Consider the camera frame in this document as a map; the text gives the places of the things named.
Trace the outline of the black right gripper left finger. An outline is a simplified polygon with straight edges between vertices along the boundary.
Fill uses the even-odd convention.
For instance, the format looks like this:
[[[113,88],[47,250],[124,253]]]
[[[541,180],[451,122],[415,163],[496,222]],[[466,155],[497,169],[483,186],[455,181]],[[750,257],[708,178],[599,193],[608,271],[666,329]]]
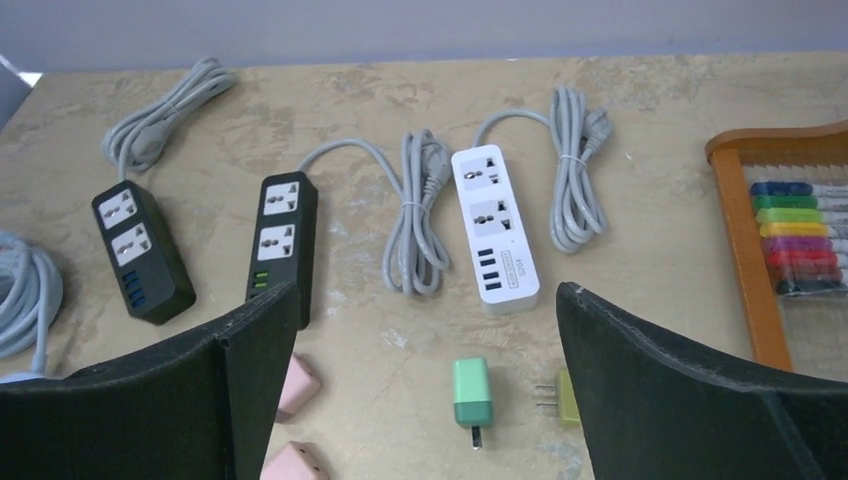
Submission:
[[[256,479],[300,325],[281,284],[63,379],[1,388],[5,479]]]

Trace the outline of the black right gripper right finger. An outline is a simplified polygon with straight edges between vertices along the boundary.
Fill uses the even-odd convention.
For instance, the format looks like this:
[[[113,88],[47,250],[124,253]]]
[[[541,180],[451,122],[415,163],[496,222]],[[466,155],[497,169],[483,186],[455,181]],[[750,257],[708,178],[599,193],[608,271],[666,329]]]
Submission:
[[[573,282],[556,316],[599,479],[843,479],[847,386],[748,361]]]

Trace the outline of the yellow plug adapter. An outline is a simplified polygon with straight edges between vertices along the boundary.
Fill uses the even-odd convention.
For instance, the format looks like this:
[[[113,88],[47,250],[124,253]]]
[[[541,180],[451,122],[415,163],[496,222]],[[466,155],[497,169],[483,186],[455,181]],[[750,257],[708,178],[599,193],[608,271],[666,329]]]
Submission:
[[[537,384],[534,390],[544,394],[549,400],[537,401],[538,407],[550,407],[556,410],[558,423],[565,427],[576,427],[582,424],[574,387],[568,368],[562,368],[555,380],[548,384]]]

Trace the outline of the pink plug adapter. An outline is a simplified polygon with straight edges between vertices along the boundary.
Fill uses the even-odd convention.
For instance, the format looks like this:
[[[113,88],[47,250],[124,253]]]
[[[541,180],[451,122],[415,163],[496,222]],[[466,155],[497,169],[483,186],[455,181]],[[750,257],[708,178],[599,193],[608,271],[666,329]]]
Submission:
[[[275,422],[287,422],[315,397],[321,388],[322,383],[310,366],[298,354],[292,354],[277,405]]]
[[[307,447],[288,442],[264,465],[260,480],[329,480],[328,471],[321,466]]]

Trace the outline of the black strip with pink plugs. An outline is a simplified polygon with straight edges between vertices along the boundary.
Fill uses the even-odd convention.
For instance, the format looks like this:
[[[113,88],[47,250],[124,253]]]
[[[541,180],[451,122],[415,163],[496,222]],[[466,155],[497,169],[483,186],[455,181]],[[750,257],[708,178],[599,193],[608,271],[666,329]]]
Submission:
[[[148,190],[122,180],[91,207],[130,316],[162,325],[195,303],[185,262]]]

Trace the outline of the black strip with green USB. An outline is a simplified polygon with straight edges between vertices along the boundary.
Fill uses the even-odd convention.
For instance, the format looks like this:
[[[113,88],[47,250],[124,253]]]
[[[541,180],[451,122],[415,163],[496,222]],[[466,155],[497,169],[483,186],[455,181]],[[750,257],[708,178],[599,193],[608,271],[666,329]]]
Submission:
[[[306,173],[271,175],[261,184],[245,299],[280,283],[299,292],[299,328],[311,322],[319,192]]]

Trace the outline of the green plug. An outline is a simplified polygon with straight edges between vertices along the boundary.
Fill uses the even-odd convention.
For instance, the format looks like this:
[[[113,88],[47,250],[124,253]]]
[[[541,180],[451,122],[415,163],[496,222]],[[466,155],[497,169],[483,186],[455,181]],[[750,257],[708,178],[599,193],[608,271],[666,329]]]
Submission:
[[[494,408],[489,369],[482,356],[453,362],[453,413],[457,425],[469,431],[472,448],[483,448],[482,429],[492,426]]]

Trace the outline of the white power strip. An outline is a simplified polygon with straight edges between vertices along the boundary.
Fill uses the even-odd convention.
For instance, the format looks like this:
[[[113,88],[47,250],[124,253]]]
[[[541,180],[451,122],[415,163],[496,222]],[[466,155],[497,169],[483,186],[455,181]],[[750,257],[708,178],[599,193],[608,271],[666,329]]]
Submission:
[[[458,151],[451,166],[484,310],[507,315],[535,308],[539,275],[501,149]]]

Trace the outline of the light blue round socket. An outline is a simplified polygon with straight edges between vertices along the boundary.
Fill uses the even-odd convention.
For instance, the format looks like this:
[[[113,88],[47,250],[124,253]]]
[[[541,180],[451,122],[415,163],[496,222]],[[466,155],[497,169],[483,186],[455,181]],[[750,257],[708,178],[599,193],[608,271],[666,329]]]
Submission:
[[[0,383],[1,384],[8,384],[8,383],[17,383],[17,382],[25,382],[25,381],[41,380],[41,379],[44,379],[43,374],[38,374],[38,373],[33,373],[33,372],[16,372],[16,373],[12,373],[12,374],[2,376],[0,378]]]

